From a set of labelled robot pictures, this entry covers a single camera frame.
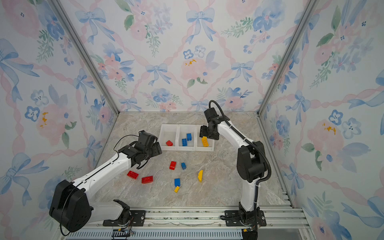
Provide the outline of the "red curved lego brick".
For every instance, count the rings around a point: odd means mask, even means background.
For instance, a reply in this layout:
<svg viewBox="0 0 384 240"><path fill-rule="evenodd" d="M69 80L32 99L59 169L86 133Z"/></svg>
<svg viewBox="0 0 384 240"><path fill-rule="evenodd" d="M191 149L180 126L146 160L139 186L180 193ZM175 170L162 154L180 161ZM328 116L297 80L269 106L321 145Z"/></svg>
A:
<svg viewBox="0 0 384 240"><path fill-rule="evenodd" d="M133 172L133 171L129 171L129 172L127 173L127 176L128 176L129 178L132 178L132 179L136 180L136 179L139 177L139 174L136 173L136 172Z"/></svg>

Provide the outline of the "red square lego brick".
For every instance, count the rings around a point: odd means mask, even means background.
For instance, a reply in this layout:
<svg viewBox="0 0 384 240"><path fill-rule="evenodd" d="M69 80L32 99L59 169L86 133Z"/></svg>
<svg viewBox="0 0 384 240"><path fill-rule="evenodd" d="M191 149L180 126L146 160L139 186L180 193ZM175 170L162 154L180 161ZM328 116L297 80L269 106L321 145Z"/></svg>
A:
<svg viewBox="0 0 384 240"><path fill-rule="evenodd" d="M169 169L174 171L176 169L176 166L177 162L171 161Z"/></svg>

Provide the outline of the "left aluminium corner post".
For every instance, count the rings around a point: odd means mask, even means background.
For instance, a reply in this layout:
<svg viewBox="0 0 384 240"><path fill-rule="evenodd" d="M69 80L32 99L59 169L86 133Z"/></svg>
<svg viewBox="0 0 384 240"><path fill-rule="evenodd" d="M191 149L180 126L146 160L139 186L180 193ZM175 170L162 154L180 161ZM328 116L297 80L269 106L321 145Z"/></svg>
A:
<svg viewBox="0 0 384 240"><path fill-rule="evenodd" d="M117 105L115 104L111 94L109 93L106 84L101 79L97 71L97 68L92 61L91 56L89 55L85 45L82 43L80 35L76 31L63 5L61 4L60 1L57 1L57 0L48 1L48 3L53 9L53 12L55 13L55 15L63 24L65 31L69 34L71 40L75 45L77 52L80 55L81 60L84 62L85 66L88 68L91 76L94 78L94 81L96 82L97 86L100 88L101 93L106 98L106 101L112 107L114 114L118 115L120 111L118 110Z"/></svg>

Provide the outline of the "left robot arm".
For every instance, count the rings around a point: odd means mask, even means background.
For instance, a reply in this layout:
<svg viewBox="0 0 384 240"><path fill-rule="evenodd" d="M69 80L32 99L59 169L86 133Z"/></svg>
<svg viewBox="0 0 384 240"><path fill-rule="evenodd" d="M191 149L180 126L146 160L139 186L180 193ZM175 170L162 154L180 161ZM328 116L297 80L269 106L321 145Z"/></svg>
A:
<svg viewBox="0 0 384 240"><path fill-rule="evenodd" d="M55 188L49 215L59 223L60 230L74 233L88 223L111 221L126 227L133 221L129 205L120 200L110 203L92 202L93 196L120 173L132 167L142 168L162 154L158 138L144 130L136 141L120 148L105 163L71 182L61 181Z"/></svg>

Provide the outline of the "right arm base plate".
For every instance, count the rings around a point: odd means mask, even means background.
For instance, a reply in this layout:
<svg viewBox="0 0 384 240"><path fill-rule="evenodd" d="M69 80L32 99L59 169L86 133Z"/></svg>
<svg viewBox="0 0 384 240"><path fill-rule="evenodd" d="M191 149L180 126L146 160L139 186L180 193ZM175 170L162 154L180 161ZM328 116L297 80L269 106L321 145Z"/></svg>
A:
<svg viewBox="0 0 384 240"><path fill-rule="evenodd" d="M246 227L251 228L255 226L257 221L257 227L265 227L267 225L265 214L262 210L257 210L257 215L253 212L250 214L240 214L239 211L224 211L224 215L220 216L222 221L225 221L227 227Z"/></svg>

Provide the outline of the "long red lego brick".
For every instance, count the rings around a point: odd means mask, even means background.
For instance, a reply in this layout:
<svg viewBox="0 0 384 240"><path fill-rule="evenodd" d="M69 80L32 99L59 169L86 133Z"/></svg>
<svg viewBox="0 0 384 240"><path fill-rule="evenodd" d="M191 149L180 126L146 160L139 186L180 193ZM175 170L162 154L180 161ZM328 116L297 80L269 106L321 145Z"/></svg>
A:
<svg viewBox="0 0 384 240"><path fill-rule="evenodd" d="M149 184L154 181L153 176L143 177L142 178L142 184Z"/></svg>

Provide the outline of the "yellow curved lego brick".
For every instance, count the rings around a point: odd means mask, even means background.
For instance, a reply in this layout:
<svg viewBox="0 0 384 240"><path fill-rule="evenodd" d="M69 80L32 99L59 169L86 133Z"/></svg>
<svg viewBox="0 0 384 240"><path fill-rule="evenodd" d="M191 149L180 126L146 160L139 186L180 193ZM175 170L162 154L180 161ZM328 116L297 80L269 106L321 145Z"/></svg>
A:
<svg viewBox="0 0 384 240"><path fill-rule="evenodd" d="M200 183L202 182L202 180L203 180L203 170L199 171L199 173L198 173L198 180L199 180Z"/></svg>

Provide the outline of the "aluminium rail frame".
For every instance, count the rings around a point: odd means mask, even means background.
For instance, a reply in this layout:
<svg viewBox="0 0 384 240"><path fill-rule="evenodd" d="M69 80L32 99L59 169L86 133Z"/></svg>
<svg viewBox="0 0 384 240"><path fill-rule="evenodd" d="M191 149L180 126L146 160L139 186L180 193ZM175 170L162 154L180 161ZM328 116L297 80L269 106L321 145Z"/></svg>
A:
<svg viewBox="0 0 384 240"><path fill-rule="evenodd" d="M313 240L314 234L302 209L262 206L265 227L227 227L220 219L236 207L134 208L145 210L143 227L104 227L103 222L85 225L68 234L57 230L55 240Z"/></svg>

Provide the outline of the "right aluminium corner post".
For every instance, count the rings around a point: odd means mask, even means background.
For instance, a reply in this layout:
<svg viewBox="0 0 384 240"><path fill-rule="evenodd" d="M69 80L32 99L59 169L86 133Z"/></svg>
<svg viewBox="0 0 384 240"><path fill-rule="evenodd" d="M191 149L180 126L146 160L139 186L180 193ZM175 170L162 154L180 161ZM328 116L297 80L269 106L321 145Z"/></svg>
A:
<svg viewBox="0 0 384 240"><path fill-rule="evenodd" d="M267 109L268 101L270 100L271 96L273 95L273 92L275 91L275 88L278 85L278 83L280 81L280 77L283 75L283 72L284 72L286 66L289 65L291 57L292 57L292 55L293 55L293 53L296 50L296 47L298 45L298 41L299 41L300 37L302 36L310 18L313 15L313 12L316 8L317 2L318 1L310 0L310 1L308 1L308 4L304 8L303 14L302 14L300 21L299 21L299 24L296 26L295 31L292 35L292 38L291 38L289 44L287 45L287 49L282 56L281 64L279 65L276 73L274 74L274 77L272 78L271 84L267 89L266 95L263 98L263 102L257 111L258 117L262 116L264 111Z"/></svg>

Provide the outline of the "yellow long lego brick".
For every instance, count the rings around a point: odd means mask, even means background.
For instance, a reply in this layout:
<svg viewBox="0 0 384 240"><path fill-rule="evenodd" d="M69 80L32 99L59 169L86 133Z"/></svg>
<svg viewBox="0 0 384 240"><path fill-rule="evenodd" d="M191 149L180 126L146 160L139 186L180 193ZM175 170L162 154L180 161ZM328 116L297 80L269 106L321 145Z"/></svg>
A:
<svg viewBox="0 0 384 240"><path fill-rule="evenodd" d="M202 143L203 143L203 145L208 145L208 138L202 137Z"/></svg>

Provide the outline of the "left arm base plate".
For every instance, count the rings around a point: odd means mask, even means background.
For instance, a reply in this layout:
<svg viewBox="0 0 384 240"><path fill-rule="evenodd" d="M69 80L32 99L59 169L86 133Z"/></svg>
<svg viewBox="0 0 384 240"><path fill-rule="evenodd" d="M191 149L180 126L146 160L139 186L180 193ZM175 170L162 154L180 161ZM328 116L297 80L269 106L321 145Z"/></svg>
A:
<svg viewBox="0 0 384 240"><path fill-rule="evenodd" d="M116 220L105 220L104 227L143 227L146 218L145 210L123 210Z"/></svg>

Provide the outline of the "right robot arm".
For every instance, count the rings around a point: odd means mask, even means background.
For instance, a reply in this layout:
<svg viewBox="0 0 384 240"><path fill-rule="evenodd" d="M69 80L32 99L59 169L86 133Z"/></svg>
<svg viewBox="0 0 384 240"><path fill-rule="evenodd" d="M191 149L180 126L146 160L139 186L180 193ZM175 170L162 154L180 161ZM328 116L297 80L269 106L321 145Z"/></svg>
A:
<svg viewBox="0 0 384 240"><path fill-rule="evenodd" d="M255 221L260 215L259 185L269 180L272 173L264 145L243 135L227 116L218 115L215 108L205 110L204 115L208 123L201 127L200 136L212 140L223 137L237 150L236 167L243 180L239 219L245 226L255 226Z"/></svg>

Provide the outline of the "aluminium corner post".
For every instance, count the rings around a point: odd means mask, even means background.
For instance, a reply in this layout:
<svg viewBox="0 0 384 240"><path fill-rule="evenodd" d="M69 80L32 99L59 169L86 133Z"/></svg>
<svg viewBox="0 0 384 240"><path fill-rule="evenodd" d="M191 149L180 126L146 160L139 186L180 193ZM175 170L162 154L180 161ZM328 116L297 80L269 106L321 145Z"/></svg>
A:
<svg viewBox="0 0 384 240"><path fill-rule="evenodd" d="M65 31L69 34L71 40L75 45L77 52L80 55L81 60L84 62L85 66L88 68L91 76L94 78L94 81L96 82L97 86L100 88L101 93L106 98L106 101L112 107L114 114L118 115L120 111L118 110L117 105L115 104L111 94L109 93L106 84L101 79L97 71L97 68L92 61L91 56L89 55L85 45L82 43L80 35L76 31L63 5L61 4L60 1L57 1L57 0L48 1L48 3L53 9L53 12L55 13L55 15L63 24Z"/></svg>
<svg viewBox="0 0 384 240"><path fill-rule="evenodd" d="M275 88L278 85L278 83L280 81L280 77L283 75L283 72L284 72L286 66L289 65L291 57L292 57L292 55L293 55L293 53L296 50L296 47L298 45L298 41L299 41L300 37L302 36L310 18L313 15L313 12L316 8L317 2L318 1L310 0L310 1L308 1L308 4L304 8L303 14L302 14L300 21L299 21L299 24L296 26L295 31L292 35L292 38L291 38L289 44L287 45L287 49L282 56L281 64L279 65L276 73L274 74L274 77L272 78L271 84L267 89L266 95L263 98L263 102L257 111L258 117L262 116L264 111L267 109L268 101L270 100L271 96L273 95L273 92L275 91Z"/></svg>

